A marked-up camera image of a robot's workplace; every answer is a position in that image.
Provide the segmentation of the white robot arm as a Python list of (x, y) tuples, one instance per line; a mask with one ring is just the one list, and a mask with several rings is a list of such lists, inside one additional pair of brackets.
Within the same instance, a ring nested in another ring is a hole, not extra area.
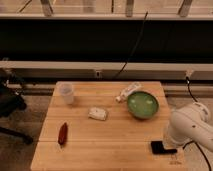
[(193, 102), (174, 110), (164, 128), (163, 146), (166, 149), (183, 147), (188, 140), (195, 141), (213, 152), (213, 126), (209, 109)]

